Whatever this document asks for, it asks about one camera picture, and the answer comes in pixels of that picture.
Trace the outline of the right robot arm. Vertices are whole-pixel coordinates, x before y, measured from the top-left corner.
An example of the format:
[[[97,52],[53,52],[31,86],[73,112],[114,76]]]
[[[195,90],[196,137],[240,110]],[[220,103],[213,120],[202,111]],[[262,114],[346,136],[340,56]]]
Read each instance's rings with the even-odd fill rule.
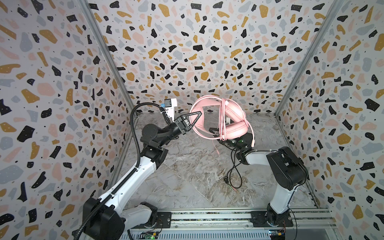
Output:
[[[309,178],[307,168],[289,147],[281,147],[278,150],[255,150],[251,147],[254,136],[246,133],[241,137],[228,140],[218,140],[220,144],[232,150],[232,168],[227,172],[224,181],[233,190],[231,181],[232,172],[239,173],[239,165],[268,166],[272,170],[277,188],[266,211],[253,214],[251,222],[254,226],[269,225],[271,227],[291,227],[290,202],[297,188],[303,185]]]

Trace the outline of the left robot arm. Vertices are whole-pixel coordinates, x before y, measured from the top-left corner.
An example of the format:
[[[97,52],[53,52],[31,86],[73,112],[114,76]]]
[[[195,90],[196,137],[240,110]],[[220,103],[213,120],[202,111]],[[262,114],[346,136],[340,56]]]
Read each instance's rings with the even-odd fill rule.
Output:
[[[142,129],[143,149],[138,151],[137,163],[106,193],[98,199],[89,198],[83,207],[83,223],[75,233],[76,240],[118,240],[126,231],[140,226],[154,229],[158,226],[157,207],[142,202],[123,212],[126,204],[141,184],[164,162],[168,150],[164,148],[179,135],[193,129],[202,112],[177,117],[164,128],[147,124]]]

